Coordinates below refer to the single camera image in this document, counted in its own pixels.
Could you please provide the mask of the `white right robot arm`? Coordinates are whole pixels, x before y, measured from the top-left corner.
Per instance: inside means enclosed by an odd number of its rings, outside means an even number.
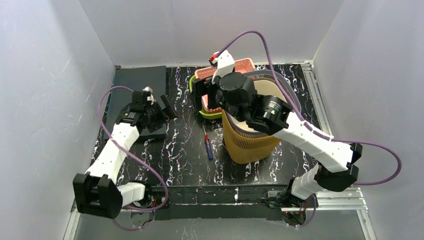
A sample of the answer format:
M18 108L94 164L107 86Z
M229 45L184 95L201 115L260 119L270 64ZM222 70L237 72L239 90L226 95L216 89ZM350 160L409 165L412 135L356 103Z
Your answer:
M232 72L216 81L195 79L191 94L197 110L208 104L221 108L231 159L247 164L268 157L280 141L286 141L317 160L317 164L289 182L283 201L303 202L329 190L342 192L356 182L355 166L362 154L360 145L334 142L329 135L296 114L298 104L291 86L270 70Z

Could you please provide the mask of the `orange slatted waste bin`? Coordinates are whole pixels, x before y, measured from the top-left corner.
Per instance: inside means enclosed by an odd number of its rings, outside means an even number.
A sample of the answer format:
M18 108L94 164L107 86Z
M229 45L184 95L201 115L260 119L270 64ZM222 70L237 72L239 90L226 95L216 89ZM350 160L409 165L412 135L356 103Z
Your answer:
M254 81L275 81L269 69L256 70L243 74ZM222 112L223 143L230 158L237 164L248 164L267 158L279 145L280 139L261 132L247 133L236 127L236 120L229 113Z

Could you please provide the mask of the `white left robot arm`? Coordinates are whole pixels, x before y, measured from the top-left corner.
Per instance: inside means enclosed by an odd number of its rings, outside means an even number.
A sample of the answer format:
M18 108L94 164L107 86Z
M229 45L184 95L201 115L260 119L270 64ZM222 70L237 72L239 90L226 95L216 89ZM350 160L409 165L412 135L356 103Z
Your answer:
M147 129L154 132L177 117L169 99L161 95L164 108L155 100L150 87L133 91L108 134L104 148L85 173L75 175L72 185L79 213L115 219L122 208L154 211L152 188L147 183L133 180L117 186L118 173L132 145Z

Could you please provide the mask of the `cream bin liner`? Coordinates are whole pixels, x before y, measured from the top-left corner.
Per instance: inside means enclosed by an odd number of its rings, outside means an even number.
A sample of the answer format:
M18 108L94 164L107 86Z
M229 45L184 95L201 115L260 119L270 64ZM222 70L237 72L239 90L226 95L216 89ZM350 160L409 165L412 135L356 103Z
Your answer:
M287 103L286 98L278 88L278 86L269 80L255 80L253 82L254 87L259 95L271 95L280 98L284 102ZM254 130L253 128L248 127L247 123L245 121L239 122L237 120L234 120L235 126L240 129L241 131L245 131L247 133L257 133L258 131Z

